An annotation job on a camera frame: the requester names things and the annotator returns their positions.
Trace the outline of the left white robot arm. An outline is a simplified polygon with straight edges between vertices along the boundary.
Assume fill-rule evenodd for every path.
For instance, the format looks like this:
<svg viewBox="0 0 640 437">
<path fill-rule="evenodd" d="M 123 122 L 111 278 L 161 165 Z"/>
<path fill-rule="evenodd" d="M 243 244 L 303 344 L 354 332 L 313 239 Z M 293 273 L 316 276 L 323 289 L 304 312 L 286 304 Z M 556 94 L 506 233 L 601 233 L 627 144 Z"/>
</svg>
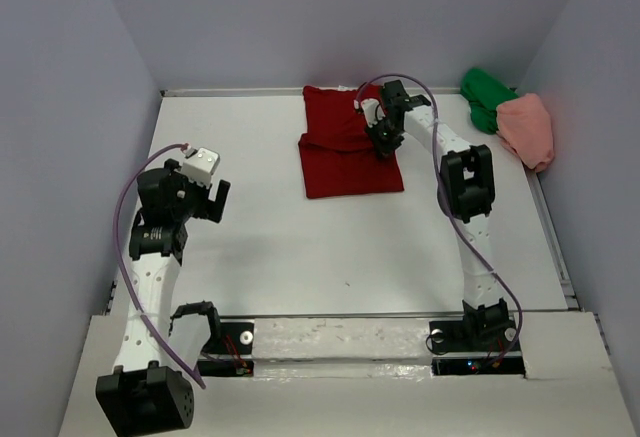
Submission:
<svg viewBox="0 0 640 437">
<path fill-rule="evenodd" d="M 230 190 L 213 180 L 217 153 L 200 148 L 182 161 L 167 160 L 133 181 L 140 207 L 129 238 L 128 263 L 118 265 L 131 304 L 110 374 L 98 377 L 97 401 L 118 436 L 184 430 L 194 418 L 201 352 L 221 340 L 220 317 L 210 301 L 172 305 L 191 219 L 218 223 Z"/>
</svg>

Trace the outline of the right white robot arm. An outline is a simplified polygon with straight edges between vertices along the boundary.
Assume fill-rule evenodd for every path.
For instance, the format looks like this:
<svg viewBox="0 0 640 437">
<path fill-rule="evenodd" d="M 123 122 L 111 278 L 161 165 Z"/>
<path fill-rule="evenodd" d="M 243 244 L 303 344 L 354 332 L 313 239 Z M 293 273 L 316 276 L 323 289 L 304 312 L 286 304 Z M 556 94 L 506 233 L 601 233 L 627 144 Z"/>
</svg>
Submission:
<svg viewBox="0 0 640 437">
<path fill-rule="evenodd" d="M 515 296 L 490 263 L 489 216 L 495 201 L 491 150 L 473 145 L 443 123 L 431 92 L 409 95 L 402 82 L 382 85 L 376 98 L 358 93 L 355 110 L 376 154 L 387 158 L 410 136 L 430 152 L 437 201 L 456 235 L 463 271 L 463 315 L 432 324 L 427 348 L 436 356 L 486 353 L 498 366 L 515 349 L 521 319 L 508 304 Z"/>
</svg>

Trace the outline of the red t shirt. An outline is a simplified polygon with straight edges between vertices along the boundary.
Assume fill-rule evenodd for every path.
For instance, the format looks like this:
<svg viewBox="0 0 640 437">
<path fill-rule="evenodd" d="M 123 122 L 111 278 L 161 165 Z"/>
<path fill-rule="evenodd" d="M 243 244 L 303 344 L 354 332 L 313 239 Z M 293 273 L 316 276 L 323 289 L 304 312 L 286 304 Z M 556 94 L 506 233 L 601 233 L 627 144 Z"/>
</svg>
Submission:
<svg viewBox="0 0 640 437">
<path fill-rule="evenodd" d="M 307 130 L 298 142 L 306 197 L 394 193 L 404 190 L 395 156 L 380 159 L 366 121 L 354 107 L 355 90 L 305 86 Z"/>
</svg>

